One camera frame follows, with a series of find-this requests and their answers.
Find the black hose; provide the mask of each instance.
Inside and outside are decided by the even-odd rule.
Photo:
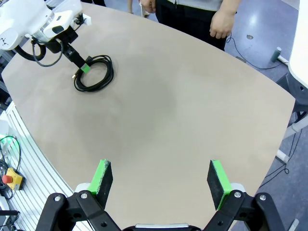
[[[40,45],[38,44],[39,49],[40,49],[40,54],[38,56],[36,56],[36,60],[40,61],[42,60],[45,55],[46,55],[46,46],[45,45]],[[19,45],[15,48],[15,51],[20,54],[22,57],[24,57],[25,59],[28,59],[30,61],[34,61],[35,59],[33,57],[33,55],[28,54],[27,52],[25,52]]]

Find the bolt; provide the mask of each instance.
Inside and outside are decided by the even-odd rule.
[[[83,193],[81,196],[80,196],[82,199],[86,199],[88,197],[88,195],[86,193]]]
[[[234,193],[234,196],[235,196],[236,198],[240,198],[242,195],[241,195],[240,192],[235,192],[235,193]]]
[[[266,200],[266,196],[265,196],[265,195],[261,195],[261,196],[260,196],[260,200],[261,200],[261,201],[265,201],[265,200]]]
[[[56,197],[54,198],[54,200],[55,200],[55,201],[60,201],[60,200],[61,200],[61,197],[60,197],[60,196],[56,196]]]

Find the green tape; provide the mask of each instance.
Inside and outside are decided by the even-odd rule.
[[[84,72],[84,73],[88,73],[90,71],[90,66],[87,65],[87,64],[83,64],[83,66],[81,67],[81,70]]]
[[[216,174],[218,176],[219,182],[223,188],[223,196],[220,200],[219,206],[217,208],[217,210],[219,210],[223,204],[223,202],[225,201],[225,199],[227,198],[227,195],[230,194],[230,192],[233,190],[232,186],[229,182],[229,179],[227,177],[227,174],[225,172],[225,170],[223,169],[221,162],[219,160],[212,160],[212,163],[214,165]]]
[[[110,161],[107,159],[101,160],[100,163],[98,164],[94,177],[91,181],[91,184],[88,187],[88,190],[93,195],[97,195],[100,189],[100,185],[102,183],[103,177],[105,175],[105,172],[109,164],[110,164]]]

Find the hand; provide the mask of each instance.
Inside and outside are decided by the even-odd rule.
[[[144,7],[144,9],[149,13],[155,13],[156,12],[156,0],[140,0],[141,5]]]
[[[212,18],[210,35],[217,39],[228,37],[232,31],[234,20],[234,13],[218,10]]]

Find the blue floor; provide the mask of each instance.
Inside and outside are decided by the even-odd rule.
[[[127,11],[126,0],[105,0],[108,7]],[[138,1],[134,1],[133,11],[140,15]],[[276,47],[282,48],[282,56],[289,60],[294,40],[298,11],[281,0],[243,0],[232,31],[232,37],[242,56],[255,66],[268,68],[280,64],[272,63],[270,58]],[[154,14],[149,19],[157,21]],[[226,44],[225,50],[232,56],[240,56],[235,49],[234,43]],[[284,64],[270,70],[259,70],[273,81],[277,81],[288,72]],[[305,140],[308,137],[308,130],[303,129],[300,140],[292,160],[287,168],[290,173],[279,174],[259,191],[268,192],[272,195],[276,207],[282,217],[284,227],[288,229],[294,218],[299,219],[296,231],[308,230],[308,192],[307,175],[308,162],[306,153],[308,144]],[[282,141],[281,150],[289,153],[293,137]],[[281,166],[281,163],[274,159],[269,173]],[[243,224],[236,224],[234,231],[247,230]]]

